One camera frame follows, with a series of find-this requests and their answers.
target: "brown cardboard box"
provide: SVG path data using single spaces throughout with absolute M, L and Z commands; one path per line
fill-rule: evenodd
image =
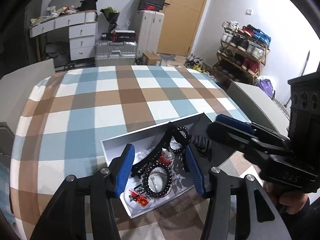
M 142 65 L 149 65 L 149 66 L 160 66 L 161 58 L 151 52 L 143 53 L 142 55 Z

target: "hand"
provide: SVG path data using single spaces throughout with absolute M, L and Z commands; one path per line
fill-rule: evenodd
M 290 215 L 298 213 L 308 200 L 308 194 L 301 191 L 285 192 L 280 197 L 277 196 L 276 185 L 271 182 L 265 182 L 263 188 L 266 190 L 271 201 L 276 205 L 278 202 L 282 205 L 288 206 L 286 212 Z

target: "door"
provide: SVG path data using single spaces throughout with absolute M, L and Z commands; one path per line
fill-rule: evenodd
M 186 56 L 193 42 L 205 0 L 165 0 L 158 53 Z

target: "blue sneaker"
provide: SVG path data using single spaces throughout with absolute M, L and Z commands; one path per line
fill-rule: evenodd
M 259 40 L 259 38 L 264 35 L 264 32 L 260 29 L 257 29 L 256 31 L 253 30 L 254 35 L 252 35 L 252 38 Z
M 267 45 L 267 48 L 269 48 L 270 42 L 271 42 L 271 37 L 269 37 L 269 36 L 266 35 L 266 34 L 263 34 L 263 35 L 260 36 L 260 38 L 258 39 L 258 41 L 263 42 L 264 44 Z

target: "purple bag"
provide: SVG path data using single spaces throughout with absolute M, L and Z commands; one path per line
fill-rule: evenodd
M 256 86 L 260 87 L 268 95 L 268 97 L 272 98 L 273 87 L 269 79 L 260 80 L 259 82 L 256 83 Z

